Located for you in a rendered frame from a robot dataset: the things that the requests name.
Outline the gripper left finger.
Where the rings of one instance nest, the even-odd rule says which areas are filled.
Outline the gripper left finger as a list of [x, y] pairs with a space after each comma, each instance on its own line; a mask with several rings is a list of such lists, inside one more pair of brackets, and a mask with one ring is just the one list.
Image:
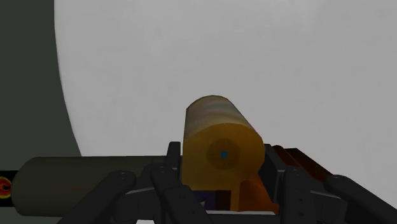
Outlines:
[[149, 164], [137, 177], [110, 172], [58, 224], [213, 224], [192, 189], [179, 179], [181, 143], [168, 145], [165, 163]]

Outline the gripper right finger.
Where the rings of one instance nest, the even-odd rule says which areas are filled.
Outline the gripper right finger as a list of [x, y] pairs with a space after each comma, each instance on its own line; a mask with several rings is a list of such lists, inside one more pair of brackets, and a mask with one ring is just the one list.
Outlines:
[[281, 224], [397, 224], [397, 209], [351, 178], [332, 174], [318, 181], [286, 165], [269, 144], [258, 174], [279, 205]]

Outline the yellow cylinder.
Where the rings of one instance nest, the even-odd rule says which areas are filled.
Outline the yellow cylinder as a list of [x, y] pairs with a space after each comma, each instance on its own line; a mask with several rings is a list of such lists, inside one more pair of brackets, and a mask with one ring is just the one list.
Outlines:
[[240, 184], [265, 160], [260, 135], [227, 98], [201, 97], [186, 109], [181, 181], [195, 191], [229, 190], [239, 210]]

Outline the dark blue block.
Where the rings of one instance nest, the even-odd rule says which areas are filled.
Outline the dark blue block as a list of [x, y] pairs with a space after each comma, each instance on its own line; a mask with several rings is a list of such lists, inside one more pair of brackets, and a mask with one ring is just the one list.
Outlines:
[[228, 211], [230, 209], [230, 190], [193, 191], [205, 210]]

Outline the brown flat block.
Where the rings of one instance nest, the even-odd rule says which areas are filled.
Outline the brown flat block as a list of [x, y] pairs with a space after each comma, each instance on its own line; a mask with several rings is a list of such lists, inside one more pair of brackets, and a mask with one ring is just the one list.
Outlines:
[[286, 165], [301, 167], [318, 181], [324, 182], [326, 177], [332, 175], [330, 171], [326, 170], [298, 148], [283, 148], [280, 145], [274, 145], [273, 149]]

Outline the orange block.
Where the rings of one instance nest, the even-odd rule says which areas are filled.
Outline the orange block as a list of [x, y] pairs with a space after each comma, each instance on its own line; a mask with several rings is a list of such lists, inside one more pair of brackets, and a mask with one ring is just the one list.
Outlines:
[[240, 184], [239, 211], [271, 211], [279, 214], [279, 205], [271, 201], [258, 174]]

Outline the dark olive cylinder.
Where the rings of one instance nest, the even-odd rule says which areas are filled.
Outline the dark olive cylinder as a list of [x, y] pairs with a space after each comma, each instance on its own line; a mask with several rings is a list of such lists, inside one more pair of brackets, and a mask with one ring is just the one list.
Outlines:
[[11, 201], [22, 216], [61, 217], [110, 172], [139, 176], [146, 165], [164, 162], [164, 156], [31, 158], [13, 178]]

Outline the black box with red emblem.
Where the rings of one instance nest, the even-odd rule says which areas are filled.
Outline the black box with red emblem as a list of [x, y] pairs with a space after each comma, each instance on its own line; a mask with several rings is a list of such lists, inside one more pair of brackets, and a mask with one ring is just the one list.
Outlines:
[[17, 170], [0, 171], [0, 207], [13, 207], [11, 186]]

